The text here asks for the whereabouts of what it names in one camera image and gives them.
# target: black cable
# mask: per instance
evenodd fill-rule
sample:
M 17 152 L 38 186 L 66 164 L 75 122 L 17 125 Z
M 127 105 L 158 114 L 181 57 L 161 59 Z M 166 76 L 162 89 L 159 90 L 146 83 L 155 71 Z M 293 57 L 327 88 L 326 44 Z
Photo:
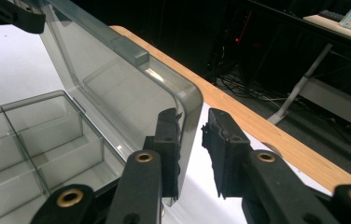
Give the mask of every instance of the black cable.
M 221 76 L 220 80 L 222 82 L 225 80 L 227 82 L 230 82 L 231 85 L 239 86 L 244 93 L 235 93 L 234 91 L 230 90 L 230 88 L 231 88 L 230 84 L 228 84 L 228 88 L 226 86 L 222 87 L 222 88 L 225 88 L 225 89 L 231 91 L 233 94 L 235 94 L 235 96 L 243 97 L 243 98 L 255 98 L 255 99 L 258 99 L 258 100 L 261 100 L 261 101 L 264 101 L 264 102 L 271 102 L 272 104 L 276 105 L 277 107 L 279 107 L 279 105 L 276 104 L 274 101 L 278 101 L 278 100 L 286 101 L 287 100 L 287 96 L 284 96 L 284 95 L 281 95 L 279 97 L 277 97 L 277 96 L 274 97 L 273 95 L 275 93 L 267 91 L 266 89 L 264 89 L 258 83 L 254 83 L 256 85 L 256 87 L 251 86 L 249 88 L 249 91 L 247 91 L 245 86 L 243 85 L 243 81 L 241 79 L 239 79 L 240 77 L 238 77 L 237 75 L 238 75 L 237 73 L 235 74 L 233 72 L 230 72 L 227 75 Z M 292 110 L 292 111 L 296 111 L 296 112 L 302 112 L 302 111 L 306 110 L 305 108 L 303 108 L 303 109 L 295 109 L 295 108 L 291 108 L 291 107 L 289 109 Z
M 335 70 L 332 70 L 330 72 L 326 72 L 326 73 L 321 73 L 321 74 L 318 74 L 318 75 L 313 75 L 313 77 L 323 77 L 323 76 L 327 76 L 327 75 L 331 75 L 331 74 L 335 74 L 337 72 L 340 72 L 342 70 L 345 70 L 346 68 L 349 68 L 351 67 L 351 63 L 341 67 L 341 68 L 338 68 L 338 69 L 335 69 Z
M 161 29 L 163 27 L 163 16 L 164 16 L 164 9 L 166 6 L 166 0 L 163 1 L 163 5 L 161 6 L 161 20 L 160 20 L 160 25 L 159 25 L 159 32 L 158 32 L 158 45 L 161 43 Z
M 239 81 L 235 81 L 234 79 L 231 79 L 231 78 L 227 78 L 225 76 L 221 76 L 220 77 L 220 81 L 223 83 L 223 85 L 225 87 L 228 88 L 229 91 L 231 91 L 233 94 L 235 94 L 236 96 L 238 97 L 244 97 L 246 98 L 247 96 L 249 96 L 249 93 L 246 92 L 246 90 L 244 89 L 244 86 L 241 82 Z
M 339 134 L 339 135 L 343 138 L 343 140 L 345 140 L 347 143 L 351 144 L 351 141 L 350 141 L 349 139 L 347 139 L 347 138 L 342 134 L 342 132 L 337 128 L 337 125 L 334 124 L 332 120 L 330 120 L 330 119 L 326 119 L 326 120 L 327 120 L 327 122 L 330 124 L 330 127 L 332 127 L 333 130 L 335 130 L 335 132 L 336 132 L 337 134 Z

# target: desk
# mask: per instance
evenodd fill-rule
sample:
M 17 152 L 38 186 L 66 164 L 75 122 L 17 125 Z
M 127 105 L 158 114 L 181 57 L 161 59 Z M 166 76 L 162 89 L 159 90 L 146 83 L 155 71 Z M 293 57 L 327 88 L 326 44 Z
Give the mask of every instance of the desk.
M 263 119 L 203 78 L 192 73 L 182 64 L 177 63 L 164 53 L 155 49 L 138 36 L 119 26 L 113 26 L 112 28 L 121 35 L 129 37 L 133 42 L 149 51 L 152 56 L 158 58 L 179 74 L 195 83 L 201 90 L 206 103 L 230 113 L 243 130 L 261 142 L 276 147 L 285 160 L 312 177 L 324 188 L 333 191 L 337 185 L 351 184 L 351 174 L 345 170 L 318 155 L 311 148 L 275 127 L 269 121 Z
M 305 17 L 303 19 L 325 29 L 330 29 L 339 35 L 344 35 L 351 40 L 351 30 L 343 28 L 336 21 L 331 21 L 317 15 Z M 335 115 L 351 122 L 351 96 L 313 78 L 315 70 L 330 52 L 331 48 L 332 44 L 329 42 L 326 47 L 323 48 L 316 60 L 312 63 L 309 70 L 295 85 L 291 94 L 283 103 L 281 108 L 268 119 L 271 123 L 277 124 L 287 115 L 287 110 L 290 104 L 294 101 L 298 94 L 329 110 Z
M 332 43 L 333 45 L 339 45 L 351 50 L 351 38 L 350 35 L 340 34 L 337 31 L 331 30 L 328 27 L 318 26 L 313 22 L 309 22 L 300 18 L 297 18 L 284 11 L 279 11 L 271 7 L 267 7 L 262 3 L 255 0 L 232 0 L 236 5 L 246 7 L 265 15 L 273 17 L 274 21 L 280 21 L 297 30 L 306 32 L 307 34 L 314 35 L 320 39 Z

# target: dark floor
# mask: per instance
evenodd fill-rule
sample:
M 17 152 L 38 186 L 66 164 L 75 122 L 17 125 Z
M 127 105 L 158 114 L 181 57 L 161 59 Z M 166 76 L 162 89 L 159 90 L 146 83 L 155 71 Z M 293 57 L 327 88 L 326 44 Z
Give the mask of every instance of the dark floor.
M 258 83 L 246 93 L 234 73 L 219 77 L 218 87 L 265 119 L 275 113 L 287 97 L 266 91 Z M 351 174 L 351 124 L 316 109 L 303 98 L 297 99 L 277 126 Z

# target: plastic container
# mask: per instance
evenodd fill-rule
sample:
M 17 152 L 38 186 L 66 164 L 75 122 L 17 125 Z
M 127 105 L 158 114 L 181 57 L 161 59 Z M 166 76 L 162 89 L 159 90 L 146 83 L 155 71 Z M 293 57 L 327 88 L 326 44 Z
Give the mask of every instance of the plastic container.
M 72 2 L 43 1 L 40 8 L 47 18 L 41 38 L 65 91 L 0 106 L 0 223 L 29 223 L 65 185 L 104 189 L 155 134 L 158 114 L 172 107 L 182 114 L 181 189 L 200 91 Z M 40 69 L 39 62 L 26 66 Z

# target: wooden table edge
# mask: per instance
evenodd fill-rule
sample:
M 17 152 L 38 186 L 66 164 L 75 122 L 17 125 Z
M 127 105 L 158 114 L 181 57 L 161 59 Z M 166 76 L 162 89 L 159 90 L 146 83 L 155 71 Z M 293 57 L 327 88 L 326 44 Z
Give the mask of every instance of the wooden table edge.
M 194 83 L 201 90 L 204 101 L 207 104 L 230 113 L 243 130 L 259 141 L 277 148 L 286 161 L 309 175 L 324 188 L 333 192 L 337 185 L 351 184 L 351 174 L 339 166 L 280 130 L 126 28 L 121 26 L 111 26 L 111 28 L 119 34 L 128 37 L 134 43 L 147 50 L 153 57 Z

